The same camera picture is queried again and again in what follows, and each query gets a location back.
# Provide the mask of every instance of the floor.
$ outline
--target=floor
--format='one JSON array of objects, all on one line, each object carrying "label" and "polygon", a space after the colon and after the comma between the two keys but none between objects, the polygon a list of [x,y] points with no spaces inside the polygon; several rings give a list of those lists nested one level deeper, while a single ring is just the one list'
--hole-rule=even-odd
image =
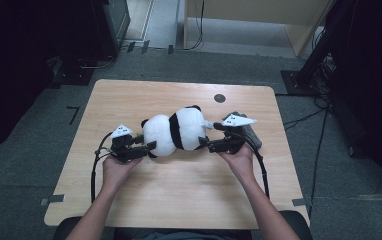
[{"label": "floor", "polygon": [[[240,39],[233,39],[237,34],[218,33],[221,39],[210,36],[211,31],[221,30],[209,31],[211,23],[204,21],[204,46],[184,52],[179,51],[183,48],[180,34],[183,0],[154,0],[148,21],[146,13],[141,13],[145,17],[137,19],[139,14],[132,11],[133,3],[146,6],[141,1],[144,0],[129,0],[131,15],[137,25],[146,24],[147,27],[137,28],[128,41],[136,41],[137,45],[150,41],[150,47],[162,49],[149,50],[146,54],[141,51],[129,53],[124,49],[112,64],[95,70],[89,86],[63,85],[60,89],[45,89],[10,137],[0,145],[0,239],[52,239],[55,227],[45,225],[43,219],[47,208],[42,207],[40,201],[54,193],[92,87],[98,79],[271,86],[278,94],[278,107],[284,123],[304,119],[319,111],[313,98],[286,95],[280,70],[301,69],[305,59],[294,56],[281,25],[261,27],[266,32],[263,30],[258,41],[246,37],[240,42]],[[237,24],[237,31],[241,30],[239,22],[229,26],[234,24]],[[214,28],[220,28],[220,25],[218,23]],[[254,32],[257,31],[246,31],[248,36]],[[165,48],[169,45],[178,51],[168,55]],[[235,51],[251,55],[204,51]],[[77,116],[72,106],[78,107]],[[304,197],[310,199],[313,190],[310,226],[313,237],[382,239],[382,169],[370,159],[351,158],[340,122],[333,113],[323,113],[286,131]]]},{"label": "floor", "polygon": [[[131,25],[125,44],[183,49],[184,0],[129,0]],[[199,38],[200,19],[188,18],[188,48]],[[203,19],[203,42],[194,51],[296,58],[282,24]],[[320,34],[319,27],[315,36]],[[300,58],[312,51],[309,43]]]}]

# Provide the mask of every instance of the table top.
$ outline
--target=table top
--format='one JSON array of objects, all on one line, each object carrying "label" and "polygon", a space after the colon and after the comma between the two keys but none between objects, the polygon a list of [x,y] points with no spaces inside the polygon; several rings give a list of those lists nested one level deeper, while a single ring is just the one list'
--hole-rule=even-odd
[{"label": "table top", "polygon": [[[223,103],[214,96],[222,94]],[[268,172],[271,201],[278,210],[300,212],[309,223],[306,208],[295,207],[302,193],[291,157],[274,92],[263,86],[99,80],[89,99],[54,195],[63,202],[50,203],[47,225],[83,216],[91,205],[90,179],[94,151],[103,137],[120,124],[142,133],[141,122],[158,114],[171,116],[191,105],[201,107],[204,118],[220,122],[233,111],[257,119],[252,124],[263,143],[259,150]],[[207,130],[210,140],[221,131]],[[110,147],[108,139],[104,146]],[[254,172],[263,188],[260,166]],[[102,183],[97,166],[96,193]],[[172,155],[144,160],[122,186],[106,226],[148,228],[257,229],[250,203],[227,163],[207,148],[177,149]]]}]

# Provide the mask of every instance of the black plush patch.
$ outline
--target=black plush patch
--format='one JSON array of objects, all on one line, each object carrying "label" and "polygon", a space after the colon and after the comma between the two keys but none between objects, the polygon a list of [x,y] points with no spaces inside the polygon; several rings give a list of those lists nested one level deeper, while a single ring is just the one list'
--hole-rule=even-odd
[{"label": "black plush patch", "polygon": [[151,152],[148,152],[148,156],[149,156],[150,158],[157,158],[157,156],[154,155],[154,154],[152,154]]},{"label": "black plush patch", "polygon": [[145,119],[144,121],[141,122],[141,127],[143,128],[145,123],[148,122],[148,119]]},{"label": "black plush patch", "polygon": [[198,150],[198,149],[201,149],[201,148],[204,148],[204,147],[206,147],[206,146],[200,144],[200,146],[196,147],[194,150]]},{"label": "black plush patch", "polygon": [[186,108],[196,108],[196,109],[198,109],[198,111],[201,112],[201,108],[199,106],[197,106],[197,105],[192,105],[192,106],[189,106],[189,107],[186,107]]},{"label": "black plush patch", "polygon": [[179,133],[179,122],[176,113],[169,118],[169,122],[170,135],[172,136],[173,144],[175,144],[177,148],[184,149],[184,147],[182,146],[181,134]]}]

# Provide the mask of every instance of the wire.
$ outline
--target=wire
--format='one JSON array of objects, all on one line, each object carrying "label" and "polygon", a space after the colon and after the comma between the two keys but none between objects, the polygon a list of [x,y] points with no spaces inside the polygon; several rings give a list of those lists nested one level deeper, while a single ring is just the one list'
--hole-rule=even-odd
[{"label": "wire", "polygon": [[312,50],[316,47],[316,45],[318,45],[318,39],[320,37],[322,37],[325,33],[325,28],[322,29],[322,31],[320,33],[318,33],[318,35],[316,36],[316,39],[315,39],[315,33],[313,33],[312,35]]},{"label": "wire", "polygon": [[191,48],[184,48],[181,50],[185,50],[185,51],[194,50],[198,46],[200,46],[201,43],[203,43],[203,45],[204,45],[204,42],[203,42],[203,16],[204,16],[204,0],[203,0],[203,4],[201,5],[200,25],[198,24],[198,18],[197,17],[195,18],[195,21],[197,23],[197,28],[199,29],[199,32],[200,32],[200,36],[197,39],[197,42],[194,44],[194,46],[192,46]]},{"label": "wire", "polygon": [[263,185],[265,188],[265,194],[266,197],[270,198],[270,193],[269,193],[269,184],[268,184],[268,173],[266,171],[265,164],[263,163],[263,156],[260,155],[259,150],[257,149],[256,145],[254,142],[249,140],[250,138],[244,137],[243,135],[233,133],[233,132],[228,132],[228,134],[231,134],[232,136],[238,137],[241,140],[244,140],[252,149],[254,152],[254,155],[256,155],[257,161],[259,162],[260,168],[262,170],[262,178],[263,178]]},{"label": "wire", "polygon": [[110,61],[104,65],[101,65],[101,66],[95,66],[95,67],[87,67],[87,66],[80,66],[80,68],[85,68],[85,69],[99,69],[99,68],[105,68],[107,67],[108,65],[110,65],[110,63],[112,63],[114,60],[114,56],[111,57]]},{"label": "wire", "polygon": [[100,159],[103,158],[104,156],[107,156],[108,154],[110,154],[108,153],[100,157],[101,149],[106,149],[103,147],[103,144],[111,134],[112,133],[110,132],[110,133],[107,133],[106,136],[104,136],[103,140],[101,140],[100,146],[98,146],[98,149],[95,151],[94,165],[92,166],[92,172],[91,172],[91,202],[94,202],[95,200],[95,175],[96,175],[95,169],[97,168],[98,161],[100,161]]},{"label": "wire", "polygon": [[288,93],[275,93],[275,97],[295,97],[296,95],[288,94]]},{"label": "wire", "polygon": [[313,167],[312,193],[310,194],[310,200],[312,201],[312,205],[309,205],[309,213],[308,213],[309,219],[311,218],[311,215],[312,215],[313,198],[315,196],[315,187],[316,187],[316,177],[317,177],[317,171],[318,171],[319,154],[321,151],[322,140],[323,140],[323,136],[325,133],[325,124],[326,124],[327,116],[328,116],[328,110],[325,111],[325,115],[324,115],[324,119],[323,119],[323,123],[322,123],[321,136],[319,137],[318,148],[316,150],[315,166]]},{"label": "wire", "polygon": [[[318,104],[318,101],[317,101],[318,99],[322,99],[324,102],[326,102],[327,105],[324,106],[324,107],[321,106],[321,105],[319,105],[319,104]],[[323,98],[322,96],[315,96],[313,102],[314,102],[314,104],[316,105],[316,107],[318,107],[318,108],[320,108],[320,109],[325,110],[325,109],[328,108],[329,100],[328,100],[327,98]]]},{"label": "wire", "polygon": [[316,114],[318,114],[318,113],[320,113],[320,112],[322,112],[322,111],[324,111],[324,110],[325,110],[325,109],[321,109],[321,110],[318,110],[318,111],[316,111],[316,112],[314,112],[314,113],[312,113],[312,114],[309,114],[309,115],[307,115],[307,116],[305,116],[305,117],[303,117],[303,118],[300,118],[300,119],[298,119],[298,120],[294,120],[294,121],[290,121],[290,122],[286,122],[286,123],[284,123],[284,124],[283,124],[284,126],[285,126],[285,125],[288,125],[288,124],[291,124],[291,123],[294,123],[293,125],[291,125],[291,126],[285,128],[285,131],[287,131],[287,130],[290,129],[290,128],[295,127],[299,122],[301,122],[301,121],[306,121],[306,120],[309,119],[310,117],[313,117],[313,116],[315,116]]}]

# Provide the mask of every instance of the gray carpet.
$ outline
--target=gray carpet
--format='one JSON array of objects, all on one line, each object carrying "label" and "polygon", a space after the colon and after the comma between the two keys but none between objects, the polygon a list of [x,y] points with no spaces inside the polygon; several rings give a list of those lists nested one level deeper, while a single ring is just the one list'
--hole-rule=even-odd
[{"label": "gray carpet", "polygon": [[[0,145],[0,239],[51,239],[41,198],[52,194],[98,79],[178,81],[271,86],[286,93],[280,70],[300,70],[304,60],[215,53],[125,50],[95,71],[89,86],[46,89]],[[278,96],[283,122],[316,112],[312,97]],[[78,116],[67,106],[80,107]],[[324,112],[287,130],[303,195],[310,198]],[[315,239],[382,239],[382,169],[354,159],[340,123],[326,116],[317,164],[311,230]]]}]

